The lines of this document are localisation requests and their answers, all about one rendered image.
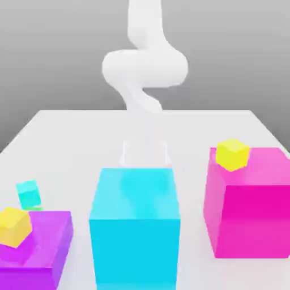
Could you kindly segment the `large purple box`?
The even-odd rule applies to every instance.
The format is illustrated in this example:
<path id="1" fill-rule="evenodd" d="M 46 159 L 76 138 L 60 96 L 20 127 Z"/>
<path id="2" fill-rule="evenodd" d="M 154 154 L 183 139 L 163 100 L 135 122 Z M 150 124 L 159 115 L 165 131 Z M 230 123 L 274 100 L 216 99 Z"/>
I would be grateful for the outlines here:
<path id="1" fill-rule="evenodd" d="M 30 211 L 32 233 L 0 244 L 0 290 L 57 290 L 73 237 L 70 211 Z"/>

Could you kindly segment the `small orange-yellow cube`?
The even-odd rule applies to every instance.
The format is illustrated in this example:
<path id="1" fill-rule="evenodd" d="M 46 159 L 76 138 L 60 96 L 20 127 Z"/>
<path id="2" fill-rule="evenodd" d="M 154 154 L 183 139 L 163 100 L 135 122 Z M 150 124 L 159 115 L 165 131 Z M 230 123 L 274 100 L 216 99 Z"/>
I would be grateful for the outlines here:
<path id="1" fill-rule="evenodd" d="M 32 232 L 28 211 L 6 207 L 0 212 L 0 244 L 17 248 Z"/>

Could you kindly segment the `small yellow cube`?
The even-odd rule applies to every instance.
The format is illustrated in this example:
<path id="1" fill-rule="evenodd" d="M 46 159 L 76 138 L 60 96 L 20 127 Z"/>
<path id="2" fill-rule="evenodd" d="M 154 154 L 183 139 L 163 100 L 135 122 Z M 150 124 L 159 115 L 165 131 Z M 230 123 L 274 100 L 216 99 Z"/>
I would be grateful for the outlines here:
<path id="1" fill-rule="evenodd" d="M 216 163 L 233 172 L 248 164 L 250 147 L 238 139 L 228 139 L 217 144 Z"/>

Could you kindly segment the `large pink box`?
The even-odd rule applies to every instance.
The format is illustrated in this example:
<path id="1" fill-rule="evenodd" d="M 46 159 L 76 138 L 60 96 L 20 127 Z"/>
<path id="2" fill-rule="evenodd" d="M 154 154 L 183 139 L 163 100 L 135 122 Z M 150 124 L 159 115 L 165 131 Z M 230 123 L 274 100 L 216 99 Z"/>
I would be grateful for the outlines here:
<path id="1" fill-rule="evenodd" d="M 290 257 L 290 159 L 255 147 L 229 172 L 210 149 L 203 217 L 215 258 Z"/>

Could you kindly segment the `large cyan box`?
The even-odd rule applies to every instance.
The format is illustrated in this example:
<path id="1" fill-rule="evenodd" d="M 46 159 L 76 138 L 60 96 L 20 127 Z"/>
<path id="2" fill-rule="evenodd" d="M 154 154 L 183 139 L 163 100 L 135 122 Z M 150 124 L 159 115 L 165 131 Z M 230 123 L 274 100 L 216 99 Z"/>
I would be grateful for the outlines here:
<path id="1" fill-rule="evenodd" d="M 89 215 L 97 290 L 176 290 L 180 226 L 172 169 L 102 169 Z"/>

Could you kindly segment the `small turquoise cube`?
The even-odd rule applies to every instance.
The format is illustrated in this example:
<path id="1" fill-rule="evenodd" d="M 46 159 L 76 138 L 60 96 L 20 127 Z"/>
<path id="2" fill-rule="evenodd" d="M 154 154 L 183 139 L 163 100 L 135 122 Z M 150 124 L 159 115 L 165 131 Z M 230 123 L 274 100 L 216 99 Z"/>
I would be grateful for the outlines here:
<path id="1" fill-rule="evenodd" d="M 42 211 L 41 198 L 35 180 L 16 184 L 21 208 L 26 211 Z"/>

